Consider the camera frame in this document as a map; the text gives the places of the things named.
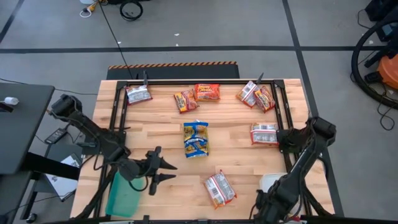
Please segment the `packaged food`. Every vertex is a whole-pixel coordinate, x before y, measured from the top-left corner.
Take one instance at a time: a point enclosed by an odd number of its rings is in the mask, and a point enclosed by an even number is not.
[[[215,209],[230,203],[234,197],[237,197],[222,170],[220,170],[219,174],[212,175],[207,179],[205,187],[209,191]]]
[[[276,125],[273,124],[252,124],[250,130],[252,144],[278,144],[276,129]]]
[[[220,99],[220,84],[196,84],[197,101],[216,101]]]
[[[209,155],[208,125],[202,121],[184,123],[184,146],[187,158]]]
[[[254,97],[256,99],[256,104],[264,113],[275,106],[275,101],[265,86],[255,91]]]
[[[176,93],[174,94],[174,98],[180,113],[188,112],[198,107],[193,90]]]
[[[133,105],[143,101],[151,100],[147,85],[142,85],[139,87],[126,87],[128,104]]]
[[[254,82],[249,81],[248,84],[236,95],[236,97],[242,101],[245,105],[252,108],[256,104],[254,92],[259,90],[259,87]]]

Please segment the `chip bag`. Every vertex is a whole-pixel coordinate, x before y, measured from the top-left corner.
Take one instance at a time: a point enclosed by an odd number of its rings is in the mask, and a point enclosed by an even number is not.
[[[255,91],[254,97],[256,99],[256,104],[264,113],[275,106],[275,101],[265,86],[262,86],[261,89]]]
[[[180,113],[188,112],[198,107],[193,90],[176,93],[174,94],[174,98]]]
[[[216,101],[220,99],[220,84],[196,84],[197,101]]]
[[[278,144],[276,125],[254,123],[250,131],[252,144]]]
[[[256,104],[254,92],[259,90],[259,87],[254,82],[249,81],[248,84],[236,95],[236,97],[242,101],[245,105],[252,108]]]
[[[237,197],[222,170],[220,170],[219,174],[212,175],[207,179],[205,187],[210,194],[215,209],[223,207],[227,203],[230,203],[234,197]]]
[[[126,87],[128,105],[133,105],[143,101],[151,100],[147,85],[142,85],[139,87]]]
[[[187,158],[209,155],[208,125],[202,121],[184,123],[184,147]]]

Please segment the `black table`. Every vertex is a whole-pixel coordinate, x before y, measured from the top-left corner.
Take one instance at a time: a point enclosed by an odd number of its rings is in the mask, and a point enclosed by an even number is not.
[[[50,103],[53,86],[0,83],[0,101],[19,103],[11,113],[0,112],[0,215],[12,223],[30,179],[40,173],[78,179],[79,169],[28,152]]]

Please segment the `blue snack bag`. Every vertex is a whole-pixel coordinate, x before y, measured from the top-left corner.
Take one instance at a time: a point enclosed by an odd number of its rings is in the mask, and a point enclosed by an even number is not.
[[[184,146],[187,158],[209,155],[208,125],[202,121],[184,123]]]

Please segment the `black metal frame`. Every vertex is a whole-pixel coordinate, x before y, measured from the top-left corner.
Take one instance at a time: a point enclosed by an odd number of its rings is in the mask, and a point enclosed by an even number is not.
[[[148,85],[194,85],[196,83],[209,83],[209,84],[225,84],[225,85],[245,85],[249,80],[253,81],[256,83],[257,80],[255,79],[232,79],[232,80],[148,80]],[[117,112],[118,112],[118,106],[119,106],[119,101],[120,101],[120,94],[122,92],[122,89],[125,86],[131,86],[131,85],[142,85],[143,80],[130,80],[130,81],[118,81],[116,84],[116,92],[114,96],[114,101],[113,101],[113,107],[112,107],[112,113],[111,113],[111,120],[109,122],[109,129],[114,131],[115,127],[115,122],[116,122],[116,117],[117,117]],[[265,85],[270,85],[271,86],[271,92],[272,96],[275,99],[275,114],[276,114],[276,119],[277,119],[277,124],[279,129],[284,128],[283,120],[282,120],[282,115],[281,115],[281,110],[280,110],[280,105],[279,105],[279,99],[278,99],[278,94],[277,94],[277,87],[280,89],[280,93],[282,95],[282,102],[284,104],[284,109],[285,109],[285,115],[286,115],[286,120],[289,128],[293,128],[293,120],[292,120],[292,115],[290,112],[290,107],[289,107],[289,102],[287,100],[287,94],[286,94],[286,89],[285,89],[285,83],[284,80],[261,80],[261,84]],[[124,99],[123,99],[123,107],[122,107],[122,112],[121,112],[121,118],[120,118],[120,124],[119,124],[119,134],[123,134],[125,140],[125,135],[126,132],[124,131],[125,128],[125,121],[126,121],[126,111],[127,111],[127,92],[124,92]],[[288,152],[282,152],[284,161],[285,161],[285,167],[286,171],[288,172],[292,168],[292,161],[290,160],[290,156]],[[99,179],[99,185],[103,182],[104,178],[106,177],[106,167],[104,167],[101,171],[101,177]],[[95,207],[94,210],[94,217],[99,217],[100,216],[100,210],[101,210],[101,204],[102,204],[102,198],[99,200],[97,206]],[[304,209],[305,213],[307,215],[312,214],[311,206],[306,198],[304,198]],[[165,223],[183,223],[183,220],[156,220],[157,222],[165,222]],[[218,220],[220,223],[252,223],[252,220]]]

